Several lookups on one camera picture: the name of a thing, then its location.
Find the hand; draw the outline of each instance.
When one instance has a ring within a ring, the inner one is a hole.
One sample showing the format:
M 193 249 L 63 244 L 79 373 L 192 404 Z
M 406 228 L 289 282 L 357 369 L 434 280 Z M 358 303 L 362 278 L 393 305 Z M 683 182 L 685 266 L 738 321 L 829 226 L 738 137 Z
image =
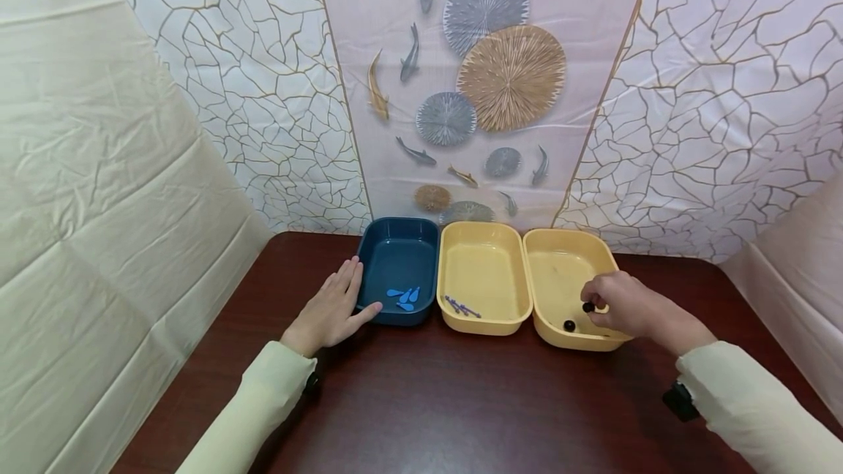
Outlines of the hand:
M 375 302 L 364 311 L 351 315 L 364 276 L 364 264 L 357 257 L 346 260 L 337 273 L 308 301 L 299 316 L 284 331 L 281 343 L 290 350 L 311 358 L 322 347 L 331 347 L 354 335 L 360 326 L 381 312 Z
M 588 314 L 596 326 L 648 337 L 677 357 L 717 340 L 694 315 L 623 271 L 595 276 L 580 298 L 598 309 L 610 307 Z

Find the left hand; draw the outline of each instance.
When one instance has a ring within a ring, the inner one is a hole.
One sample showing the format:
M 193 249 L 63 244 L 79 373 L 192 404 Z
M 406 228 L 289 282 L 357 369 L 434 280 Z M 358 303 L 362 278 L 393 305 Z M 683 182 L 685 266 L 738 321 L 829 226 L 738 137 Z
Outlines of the left hand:
M 301 356 L 312 358 L 321 348 L 338 345 L 354 335 L 383 308 L 381 302 L 375 302 L 368 304 L 364 311 L 351 314 L 362 276 L 364 264 L 360 259 L 346 260 L 305 304 L 290 328 L 284 331 L 281 343 Z

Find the yellow plastic tray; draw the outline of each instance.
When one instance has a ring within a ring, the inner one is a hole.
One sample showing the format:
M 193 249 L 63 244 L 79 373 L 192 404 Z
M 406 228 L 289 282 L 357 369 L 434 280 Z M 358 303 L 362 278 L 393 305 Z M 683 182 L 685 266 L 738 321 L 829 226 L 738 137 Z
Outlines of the yellow plastic tray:
M 477 312 L 459 315 L 445 295 Z M 450 328 L 512 335 L 533 311 L 521 236 L 508 225 L 455 222 L 442 231 L 437 300 Z
M 596 275 L 617 271 L 609 247 L 578 230 L 536 229 L 523 239 L 527 275 L 534 301 L 533 324 L 550 345 L 570 350 L 610 352 L 630 336 L 598 328 L 582 310 L 580 291 Z M 562 328 L 566 320 L 574 331 Z

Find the gold circular pattern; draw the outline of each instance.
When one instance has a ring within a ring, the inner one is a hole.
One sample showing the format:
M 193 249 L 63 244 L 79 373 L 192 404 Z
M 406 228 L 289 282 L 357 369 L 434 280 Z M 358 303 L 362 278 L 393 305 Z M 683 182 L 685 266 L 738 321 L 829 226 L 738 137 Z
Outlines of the gold circular pattern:
M 487 132 L 523 129 L 548 113 L 565 86 L 565 51 L 538 26 L 495 31 L 462 60 L 457 90 Z
M 416 190 L 416 205 L 427 213 L 441 213 L 451 204 L 451 193 L 438 185 L 422 185 Z

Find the small black object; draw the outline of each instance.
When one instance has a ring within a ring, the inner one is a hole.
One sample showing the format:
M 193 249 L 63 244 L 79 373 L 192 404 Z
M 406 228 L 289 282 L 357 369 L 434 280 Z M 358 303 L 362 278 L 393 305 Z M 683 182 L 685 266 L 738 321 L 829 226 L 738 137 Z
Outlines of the small black object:
M 700 417 L 690 392 L 680 381 L 673 381 L 670 390 L 662 395 L 662 401 L 682 423 L 688 423 Z
M 322 379 L 316 375 L 316 372 L 310 374 L 310 377 L 307 378 L 307 382 L 304 384 L 304 392 L 307 394 L 316 392 L 320 388 L 321 382 Z

